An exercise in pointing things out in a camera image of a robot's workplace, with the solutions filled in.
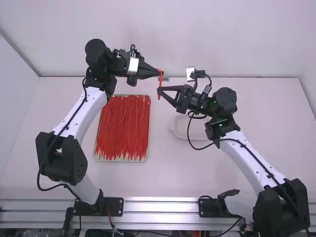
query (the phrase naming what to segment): red zip tie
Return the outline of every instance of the red zip tie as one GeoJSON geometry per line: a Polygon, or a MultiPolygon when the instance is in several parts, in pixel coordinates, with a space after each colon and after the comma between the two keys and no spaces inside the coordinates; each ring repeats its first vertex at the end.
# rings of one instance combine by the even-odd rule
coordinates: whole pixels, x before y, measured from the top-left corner
{"type": "Polygon", "coordinates": [[[162,75],[163,75],[163,71],[159,69],[158,72],[160,72],[160,76],[159,76],[159,87],[161,87],[161,86],[162,86],[162,75]]]}

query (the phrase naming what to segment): wire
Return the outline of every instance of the wire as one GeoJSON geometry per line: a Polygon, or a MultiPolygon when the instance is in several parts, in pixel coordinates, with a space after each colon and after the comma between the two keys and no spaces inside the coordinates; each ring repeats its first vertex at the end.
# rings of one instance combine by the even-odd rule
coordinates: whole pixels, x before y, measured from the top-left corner
{"type": "Polygon", "coordinates": [[[195,146],[193,146],[193,144],[192,144],[192,142],[191,142],[191,140],[190,140],[190,137],[189,137],[189,129],[190,129],[191,121],[192,121],[192,119],[204,119],[204,118],[206,117],[206,116],[194,117],[194,114],[195,114],[195,112],[193,112],[193,111],[189,111],[189,112],[188,112],[188,116],[190,117],[190,120],[189,120],[188,128],[187,128],[187,138],[188,138],[188,142],[189,142],[190,146],[191,146],[194,150],[201,151],[201,150],[204,150],[204,149],[206,149],[206,148],[212,146],[212,145],[214,144],[214,142],[212,142],[211,144],[206,145],[205,147],[201,147],[201,148],[196,148],[195,146]]]}
{"type": "Polygon", "coordinates": [[[136,234],[134,234],[132,236],[127,236],[127,237],[136,237],[136,236],[138,236],[139,233],[140,233],[140,230],[136,234]]]}
{"type": "Polygon", "coordinates": [[[220,233],[219,235],[215,235],[215,236],[209,236],[209,237],[219,237],[219,236],[223,236],[224,234],[226,234],[227,232],[229,232],[232,228],[234,228],[235,225],[237,225],[237,223],[242,219],[242,217],[240,217],[235,223],[233,223],[232,226],[230,226],[227,230],[225,230],[224,232],[220,233]]]}
{"type": "MultiPolygon", "coordinates": [[[[209,144],[209,145],[207,145],[207,146],[205,146],[205,147],[202,147],[202,148],[195,148],[195,147],[192,145],[192,143],[191,143],[191,141],[190,141],[190,138],[189,138],[189,128],[190,128],[191,120],[192,120],[192,118],[194,118],[194,117],[193,117],[193,115],[192,115],[192,116],[189,116],[189,117],[190,117],[190,120],[189,120],[188,128],[187,128],[187,138],[188,138],[188,141],[189,141],[189,144],[191,145],[191,147],[192,147],[193,149],[199,151],[199,150],[203,150],[203,149],[205,149],[205,148],[207,148],[207,147],[212,146],[214,143],[211,143],[211,144],[209,144]]],[[[236,140],[236,139],[233,139],[233,138],[222,138],[222,139],[220,139],[219,141],[233,141],[233,142],[236,142],[236,143],[240,144],[240,146],[241,146],[242,148],[245,148],[245,149],[252,155],[252,157],[260,164],[260,166],[264,169],[264,171],[267,172],[267,174],[268,174],[268,175],[272,178],[272,180],[276,183],[276,185],[278,186],[278,188],[281,190],[281,192],[282,192],[283,195],[285,196],[286,200],[290,202],[291,206],[293,207],[293,209],[294,209],[295,212],[297,213],[299,219],[302,221],[302,224],[303,224],[304,229],[305,229],[305,231],[306,231],[307,237],[310,237],[310,232],[309,232],[309,230],[308,230],[308,227],[307,227],[307,225],[306,225],[306,222],[304,221],[304,218],[302,217],[301,213],[299,212],[297,205],[294,203],[294,201],[292,200],[292,198],[287,194],[287,192],[286,192],[285,189],[282,187],[282,185],[279,183],[279,181],[278,181],[278,180],[274,177],[274,175],[262,164],[262,162],[253,154],[253,152],[252,152],[248,147],[246,147],[246,145],[243,144],[241,141],[236,140]]]]}
{"type": "Polygon", "coordinates": [[[200,198],[208,198],[208,199],[213,199],[212,197],[210,197],[210,196],[208,196],[208,195],[203,195],[203,196],[200,196],[200,197],[199,197],[199,199],[200,199],[200,198]]]}
{"type": "Polygon", "coordinates": [[[211,79],[211,77],[208,74],[205,74],[205,75],[209,79],[209,85],[212,86],[212,79],[211,79]]]}
{"type": "Polygon", "coordinates": [[[159,233],[159,232],[154,232],[154,231],[140,231],[140,232],[143,232],[143,233],[151,233],[151,234],[155,234],[155,235],[159,235],[159,236],[167,236],[167,237],[171,237],[171,235],[162,234],[162,233],[159,233]]]}

